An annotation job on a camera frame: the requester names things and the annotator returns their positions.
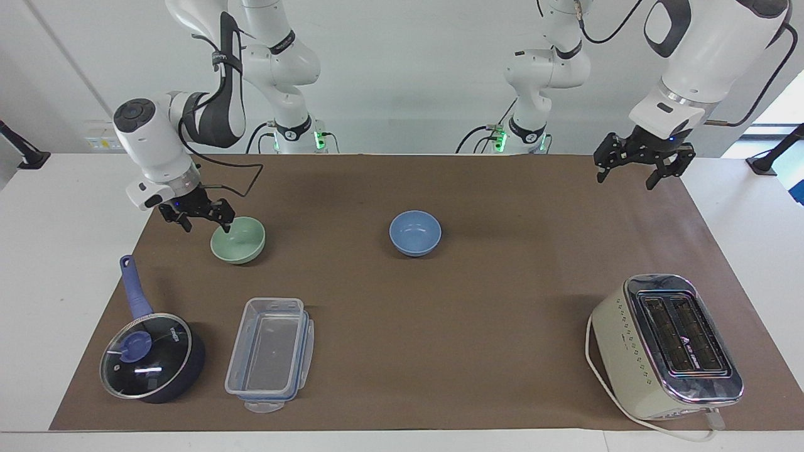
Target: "white wall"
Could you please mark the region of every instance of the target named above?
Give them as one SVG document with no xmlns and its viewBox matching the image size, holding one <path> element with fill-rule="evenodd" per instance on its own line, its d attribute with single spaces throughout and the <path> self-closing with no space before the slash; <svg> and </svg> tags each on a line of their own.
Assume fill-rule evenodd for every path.
<svg viewBox="0 0 804 452">
<path fill-rule="evenodd" d="M 131 97 L 215 87 L 210 48 L 191 39 L 172 20 L 163 0 L 31 1 L 112 109 Z M 85 120 L 108 118 L 69 67 L 65 71 L 66 60 L 52 55 L 55 47 L 42 42 L 43 32 L 35 29 L 30 13 L 25 17 L 24 0 L 5 2 L 13 7 L 0 19 L 0 51 L 17 56 L 12 60 L 24 76 L 3 77 L 3 84 L 15 88 L 12 100 L 18 108 L 10 115 L 0 105 L 0 115 L 9 117 L 9 122 L 14 116 L 20 133 L 32 141 L 41 139 L 51 145 L 47 135 L 52 128 L 61 130 L 65 140 L 57 150 L 83 149 L 76 136 L 62 136 L 64 131 L 75 132 L 76 123 L 80 129 Z M 664 68 L 664 61 L 642 37 L 650 3 L 611 43 L 586 44 L 593 73 L 584 87 L 552 91 L 549 131 L 555 136 L 554 152 L 590 154 L 609 131 L 628 134 L 633 128 L 628 112 Z M 240 15 L 237 4 L 236 0 L 230 4 L 236 17 Z M 632 4 L 598 0 L 586 21 L 589 33 L 607 35 Z M 513 99 L 502 75 L 508 56 L 543 45 L 539 15 L 531 0 L 285 0 L 285 6 L 299 39 L 322 61 L 320 81 L 302 88 L 310 110 L 338 135 L 346 152 L 398 151 L 399 142 L 411 152 L 453 152 L 469 129 L 497 121 Z M 794 23 L 804 30 L 804 9 L 796 8 Z M 769 49 L 761 63 L 737 83 L 717 109 L 717 119 L 742 116 L 789 39 L 786 36 Z M 21 59 L 18 54 L 29 47 L 35 47 L 38 55 L 49 54 L 47 62 Z M 51 60 L 55 69 L 48 71 Z M 764 105 L 802 68 L 804 49 L 799 49 Z M 39 94 L 41 105 L 36 109 L 25 106 L 29 90 Z M 75 97 L 71 102 L 60 100 L 65 91 Z M 272 115 L 257 90 L 247 86 L 245 94 L 250 129 Z M 42 116 L 53 123 L 48 129 L 41 127 Z M 719 156 L 740 135 L 739 129 L 707 127 L 696 131 L 692 140 L 699 154 Z M 245 141 L 232 151 L 242 152 Z"/>
</svg>

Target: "plastic food container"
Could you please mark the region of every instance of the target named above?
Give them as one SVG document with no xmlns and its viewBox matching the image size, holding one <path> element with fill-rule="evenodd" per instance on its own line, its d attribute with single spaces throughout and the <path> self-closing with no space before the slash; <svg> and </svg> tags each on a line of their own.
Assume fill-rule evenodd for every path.
<svg viewBox="0 0 804 452">
<path fill-rule="evenodd" d="M 313 320 L 296 298 L 246 303 L 226 372 L 226 392 L 254 413 L 271 413 L 304 388 L 313 357 Z"/>
</svg>

